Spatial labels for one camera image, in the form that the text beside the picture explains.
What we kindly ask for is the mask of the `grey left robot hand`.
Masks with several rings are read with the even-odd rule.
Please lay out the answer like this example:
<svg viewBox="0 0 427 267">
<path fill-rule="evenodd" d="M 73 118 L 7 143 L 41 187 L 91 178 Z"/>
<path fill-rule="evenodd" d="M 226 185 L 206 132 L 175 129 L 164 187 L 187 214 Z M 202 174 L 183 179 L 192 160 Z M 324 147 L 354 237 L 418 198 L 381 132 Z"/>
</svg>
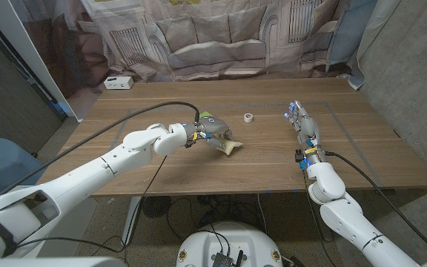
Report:
<svg viewBox="0 0 427 267">
<path fill-rule="evenodd" d="M 202 116 L 198 122 L 191 122 L 182 126 L 187 134 L 186 148 L 192 146 L 198 139 L 204 139 L 211 147 L 229 155 L 237 145 L 237 142 L 231 139 L 230 127 L 215 116 Z"/>
</svg>

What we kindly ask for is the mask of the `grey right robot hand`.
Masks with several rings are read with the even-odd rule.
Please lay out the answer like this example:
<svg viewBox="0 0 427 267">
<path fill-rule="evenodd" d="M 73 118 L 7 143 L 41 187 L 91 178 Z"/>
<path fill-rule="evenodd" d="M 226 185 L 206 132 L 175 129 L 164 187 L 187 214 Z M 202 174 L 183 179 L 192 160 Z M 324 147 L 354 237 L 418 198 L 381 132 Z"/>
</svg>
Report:
<svg viewBox="0 0 427 267">
<path fill-rule="evenodd" d="M 304 162 L 306 168 L 315 163 L 327 162 L 321 146 L 320 128 L 299 100 L 290 103 L 284 117 L 292 124 L 297 133 L 301 152 L 296 151 L 296 161 Z"/>
</svg>

